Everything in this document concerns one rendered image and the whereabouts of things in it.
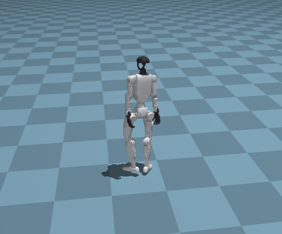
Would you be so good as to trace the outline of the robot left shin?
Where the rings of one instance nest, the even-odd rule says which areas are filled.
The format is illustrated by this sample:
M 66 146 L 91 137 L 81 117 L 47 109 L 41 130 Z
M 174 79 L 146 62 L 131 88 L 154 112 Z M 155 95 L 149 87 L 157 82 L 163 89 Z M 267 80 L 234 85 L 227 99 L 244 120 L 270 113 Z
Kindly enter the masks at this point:
M 131 168 L 135 168 L 136 147 L 134 146 L 134 142 L 129 140 L 127 143 L 125 142 L 125 144 L 130 163 L 132 164 Z

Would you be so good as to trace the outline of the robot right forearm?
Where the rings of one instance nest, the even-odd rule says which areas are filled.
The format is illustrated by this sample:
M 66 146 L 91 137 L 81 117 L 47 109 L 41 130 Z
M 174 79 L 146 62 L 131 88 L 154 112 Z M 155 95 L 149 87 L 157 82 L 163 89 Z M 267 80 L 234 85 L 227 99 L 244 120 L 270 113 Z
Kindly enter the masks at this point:
M 158 108 L 158 96 L 156 97 L 152 97 L 152 106 L 153 106 L 153 111 L 157 112 L 157 108 Z

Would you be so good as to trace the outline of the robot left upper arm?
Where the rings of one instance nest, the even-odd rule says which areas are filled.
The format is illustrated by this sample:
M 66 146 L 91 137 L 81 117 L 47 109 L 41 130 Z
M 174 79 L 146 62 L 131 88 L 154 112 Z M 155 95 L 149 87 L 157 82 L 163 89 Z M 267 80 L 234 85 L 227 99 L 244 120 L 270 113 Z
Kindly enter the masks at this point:
M 136 81 L 136 75 L 132 75 L 132 76 L 128 76 L 127 77 L 127 91 L 128 91 L 128 95 L 129 95 L 129 99 L 133 98 L 133 84 Z

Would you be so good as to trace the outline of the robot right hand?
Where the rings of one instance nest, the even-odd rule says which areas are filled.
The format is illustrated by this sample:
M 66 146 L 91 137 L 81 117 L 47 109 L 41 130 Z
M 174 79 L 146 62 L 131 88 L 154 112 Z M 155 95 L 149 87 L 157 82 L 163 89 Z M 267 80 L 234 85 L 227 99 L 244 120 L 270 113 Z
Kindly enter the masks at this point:
M 158 114 L 159 113 L 159 109 L 157 108 L 157 112 L 154 112 L 154 118 L 155 118 L 155 122 L 154 124 L 157 125 L 157 124 L 160 124 L 160 115 Z M 154 120 L 154 118 L 152 119 L 152 121 Z

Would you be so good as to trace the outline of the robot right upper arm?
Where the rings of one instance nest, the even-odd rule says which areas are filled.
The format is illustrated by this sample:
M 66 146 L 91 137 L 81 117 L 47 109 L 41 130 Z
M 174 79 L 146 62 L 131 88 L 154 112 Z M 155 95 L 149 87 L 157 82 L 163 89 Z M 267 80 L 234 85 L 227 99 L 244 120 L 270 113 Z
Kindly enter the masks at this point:
M 152 86 L 151 86 L 151 97 L 156 97 L 157 96 L 157 76 L 152 75 Z

